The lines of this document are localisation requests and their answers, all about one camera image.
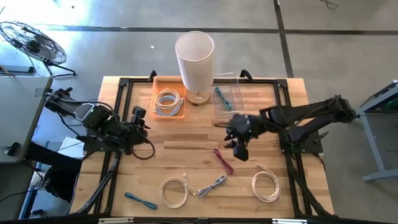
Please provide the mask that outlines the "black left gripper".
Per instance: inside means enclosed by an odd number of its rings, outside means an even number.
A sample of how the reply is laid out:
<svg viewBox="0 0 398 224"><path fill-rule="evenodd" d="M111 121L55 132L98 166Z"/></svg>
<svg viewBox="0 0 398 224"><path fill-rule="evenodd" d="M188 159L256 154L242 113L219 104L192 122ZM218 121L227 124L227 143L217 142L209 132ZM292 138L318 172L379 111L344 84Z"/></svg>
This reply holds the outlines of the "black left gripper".
<svg viewBox="0 0 398 224"><path fill-rule="evenodd" d="M143 119L121 123L121 146L125 154L132 154L135 145L148 143L146 129L150 127Z"/></svg>

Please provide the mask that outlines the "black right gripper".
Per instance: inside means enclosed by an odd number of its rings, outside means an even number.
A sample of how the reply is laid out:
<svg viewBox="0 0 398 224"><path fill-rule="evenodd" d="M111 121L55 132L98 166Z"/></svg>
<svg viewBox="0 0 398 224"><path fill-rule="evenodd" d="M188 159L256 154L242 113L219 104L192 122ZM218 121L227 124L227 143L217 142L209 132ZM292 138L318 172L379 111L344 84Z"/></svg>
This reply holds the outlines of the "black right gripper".
<svg viewBox="0 0 398 224"><path fill-rule="evenodd" d="M258 138L264 133L264 120L261 116L249 114L234 114L228 122L228 135L224 138L228 141L232 138L241 138L248 142L252 138ZM224 145L224 148L234 148L236 141Z"/></svg>

